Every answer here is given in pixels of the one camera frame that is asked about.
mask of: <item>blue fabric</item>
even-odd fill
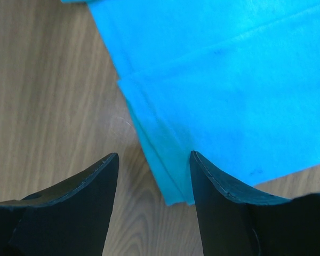
[[[250,185],[320,164],[320,0],[89,7],[168,204],[191,150]]]

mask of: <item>wooden table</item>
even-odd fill
[[[86,5],[0,1],[0,201],[115,151],[121,166],[105,255],[202,255],[195,208],[165,205],[117,79]],[[320,191],[320,166],[258,187],[286,197]]]

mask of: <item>folded cloth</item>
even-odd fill
[[[320,164],[320,0],[89,7],[168,204],[191,150],[250,185]]]

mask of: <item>wooden surface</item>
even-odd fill
[[[166,207],[85,5],[0,1],[0,201],[121,158],[105,255],[202,255],[194,206]],[[260,185],[320,191],[320,166]]]

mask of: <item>black plastic piece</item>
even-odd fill
[[[118,155],[20,201],[0,202],[0,255],[101,256],[118,176]]]
[[[262,192],[195,151],[190,168],[205,256],[320,255],[320,193],[290,200]]]

